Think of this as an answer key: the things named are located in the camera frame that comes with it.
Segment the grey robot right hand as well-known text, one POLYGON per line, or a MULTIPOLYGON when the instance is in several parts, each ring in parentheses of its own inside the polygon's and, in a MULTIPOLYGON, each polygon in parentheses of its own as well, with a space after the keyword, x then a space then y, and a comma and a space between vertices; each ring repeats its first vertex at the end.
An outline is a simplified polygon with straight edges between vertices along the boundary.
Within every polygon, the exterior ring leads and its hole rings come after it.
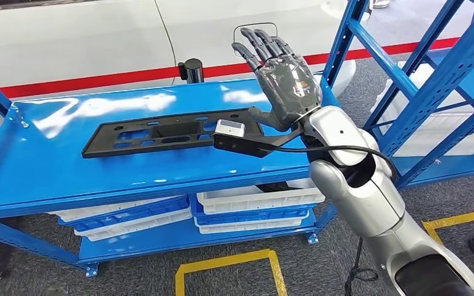
POLYGON ((272 106, 269 112, 249 108, 255 121, 283 132, 321 106, 319 83, 304 58, 297 55, 288 43, 260 29, 241 28, 240 32, 255 53, 241 43, 235 42, 231 46, 255 74, 272 106))

